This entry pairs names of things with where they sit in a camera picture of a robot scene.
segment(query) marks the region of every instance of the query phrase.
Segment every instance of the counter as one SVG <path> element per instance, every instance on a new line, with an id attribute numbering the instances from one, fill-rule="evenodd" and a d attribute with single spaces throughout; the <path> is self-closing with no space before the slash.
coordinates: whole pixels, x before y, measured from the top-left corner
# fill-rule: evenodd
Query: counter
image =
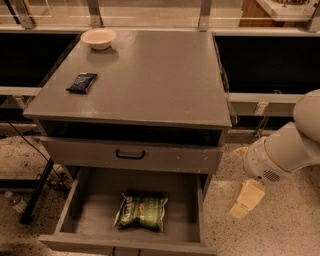
<path id="1" fill-rule="evenodd" d="M 283 5 L 273 0 L 256 0 L 261 7 L 270 15 L 275 21 L 308 21 L 314 10 L 314 4 L 318 1 L 310 0 L 308 4 L 304 5 Z"/>

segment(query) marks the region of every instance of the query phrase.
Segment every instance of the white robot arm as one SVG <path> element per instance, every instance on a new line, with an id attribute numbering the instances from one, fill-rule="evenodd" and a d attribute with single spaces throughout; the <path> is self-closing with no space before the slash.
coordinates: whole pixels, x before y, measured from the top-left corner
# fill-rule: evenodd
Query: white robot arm
<path id="1" fill-rule="evenodd" d="M 249 146 L 244 170 L 251 178 L 274 184 L 305 166 L 320 164 L 320 90 L 297 102 L 293 118 L 294 122 Z"/>

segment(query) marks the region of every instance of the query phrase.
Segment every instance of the gray cabinet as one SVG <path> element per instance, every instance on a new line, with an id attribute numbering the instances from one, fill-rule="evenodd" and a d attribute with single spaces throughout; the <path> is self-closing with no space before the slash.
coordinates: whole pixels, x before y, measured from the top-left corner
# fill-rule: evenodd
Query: gray cabinet
<path id="1" fill-rule="evenodd" d="M 65 89 L 98 74 L 87 95 Z M 117 31 L 112 48 L 80 42 L 24 111 L 74 179 L 53 250 L 106 255 L 215 255 L 203 198 L 230 128 L 210 33 Z M 164 232 L 118 230 L 127 190 L 168 195 Z"/>

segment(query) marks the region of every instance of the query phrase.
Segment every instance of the cabinet top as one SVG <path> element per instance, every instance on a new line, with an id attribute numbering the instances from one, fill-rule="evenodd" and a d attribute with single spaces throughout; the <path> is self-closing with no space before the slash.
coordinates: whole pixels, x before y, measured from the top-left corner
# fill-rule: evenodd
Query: cabinet top
<path id="1" fill-rule="evenodd" d="M 212 34 L 125 31 L 106 50 L 79 42 L 24 111 L 35 120 L 230 127 Z M 66 91 L 97 73 L 87 95 Z"/>

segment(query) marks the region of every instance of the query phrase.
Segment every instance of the dark blue package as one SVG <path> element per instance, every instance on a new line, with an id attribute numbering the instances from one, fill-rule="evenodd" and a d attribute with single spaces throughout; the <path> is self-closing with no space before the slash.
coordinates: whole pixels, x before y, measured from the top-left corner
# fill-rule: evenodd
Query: dark blue package
<path id="1" fill-rule="evenodd" d="M 71 93 L 87 94 L 89 86 L 97 76 L 98 74 L 94 73 L 80 73 L 73 84 L 66 90 Z"/>

